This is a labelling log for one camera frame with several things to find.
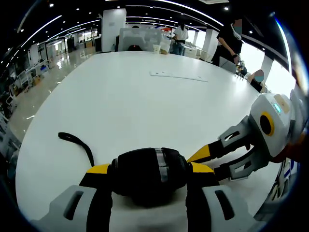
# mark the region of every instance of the black ceiling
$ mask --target black ceiling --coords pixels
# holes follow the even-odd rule
[[[174,0],[174,2],[197,9],[215,18],[219,22],[222,22],[223,24],[230,23],[229,20],[232,18],[233,15],[241,15],[243,18],[243,34],[253,37],[269,45],[273,49],[277,50],[284,57],[286,57],[284,44],[278,26],[276,25],[274,17],[269,16],[274,11],[273,7],[267,7],[262,4],[253,5],[253,2],[251,2],[250,4],[245,4],[245,1],[239,0],[230,0],[230,3],[219,3],[212,5],[204,4],[199,0]],[[201,30],[206,30],[206,28],[203,28],[205,26],[207,26],[208,28],[212,28],[211,26],[205,25],[201,22],[204,21],[217,29],[222,28],[222,26],[220,26],[218,23],[201,14],[174,4],[157,0],[97,0],[91,1],[89,3],[87,3],[86,1],[78,3],[78,1],[75,0],[29,0],[10,1],[7,2],[7,4],[11,5],[11,7],[6,5],[6,8],[11,9],[10,14],[12,14],[12,16],[8,16],[6,14],[2,14],[0,16],[4,31],[6,32],[5,35],[2,37],[3,41],[0,48],[1,61],[3,61],[3,63],[0,65],[1,72],[3,72],[3,70],[6,68],[7,63],[15,54],[15,52],[19,49],[19,47],[35,31],[37,31],[40,27],[42,27],[43,25],[45,25],[59,15],[62,15],[62,17],[55,20],[44,29],[39,31],[23,46],[22,49],[20,49],[19,52],[25,53],[23,51],[24,49],[27,52],[29,47],[33,44],[33,41],[35,41],[35,43],[46,41],[48,35],[52,37],[53,35],[60,33],[61,28],[65,30],[78,25],[77,22],[80,22],[79,24],[81,24],[93,20],[98,20],[98,15],[103,15],[104,10],[114,9],[117,8],[117,6],[126,7],[127,16],[147,16],[173,20],[177,22],[183,21],[185,24],[192,27],[198,27]],[[25,17],[26,13],[29,11],[33,4],[35,4],[35,6],[33,7],[32,11],[29,12],[27,17]],[[26,19],[21,27],[24,31],[17,33],[17,30],[20,27],[24,17]],[[127,22],[129,21],[141,21],[141,19],[128,18]],[[161,23],[173,26],[173,23],[170,22]],[[94,27],[94,25],[91,23],[84,25],[83,27],[90,28]]]

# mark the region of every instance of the face mask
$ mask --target face mask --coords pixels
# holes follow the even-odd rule
[[[255,76],[254,79],[257,81],[257,82],[262,82],[264,80],[264,77],[263,76]]]
[[[241,34],[241,27],[234,27],[234,30],[235,30],[238,34]]]

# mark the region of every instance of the glossy floor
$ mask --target glossy floor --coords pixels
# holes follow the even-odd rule
[[[9,120],[9,127],[21,142],[32,119],[50,93],[70,72],[94,54],[95,48],[90,47],[55,57],[41,82],[17,96],[17,108]]]

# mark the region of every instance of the person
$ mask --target person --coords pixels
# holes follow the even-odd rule
[[[218,46],[212,58],[212,63],[220,66],[220,57],[238,64],[238,54],[241,52],[241,24],[242,20],[234,20],[232,24],[226,24],[219,32]]]
[[[259,69],[251,75],[248,73],[247,75],[245,75],[245,79],[251,84],[253,88],[256,89],[256,91],[258,91],[259,93],[264,93],[265,85],[262,82],[264,80],[263,70]]]
[[[188,30],[184,28],[184,23],[179,23],[179,26],[174,31],[175,36],[172,38],[175,40],[173,44],[172,53],[175,55],[183,55],[185,40],[189,38]]]

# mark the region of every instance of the white pillar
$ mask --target white pillar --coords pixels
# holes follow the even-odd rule
[[[263,60],[262,67],[261,67],[261,70],[264,72],[264,80],[262,81],[262,83],[264,84],[268,78],[268,75],[269,75],[269,72],[272,66],[272,62],[273,60],[271,58],[269,58],[266,55],[264,56],[264,60]]]
[[[102,20],[102,51],[111,52],[116,45],[116,36],[120,29],[126,27],[126,9],[113,9],[103,12]]]
[[[197,43],[197,35],[198,35],[198,31],[196,31],[195,34],[194,34],[194,39],[193,39],[194,45],[196,45],[196,43]]]
[[[219,32],[213,29],[206,30],[206,37],[203,46],[203,51],[207,52],[211,56],[214,55],[218,46],[218,39],[217,39],[218,34]]]
[[[38,63],[39,61],[39,51],[38,46],[36,44],[32,45],[28,50],[28,58],[30,66]]]

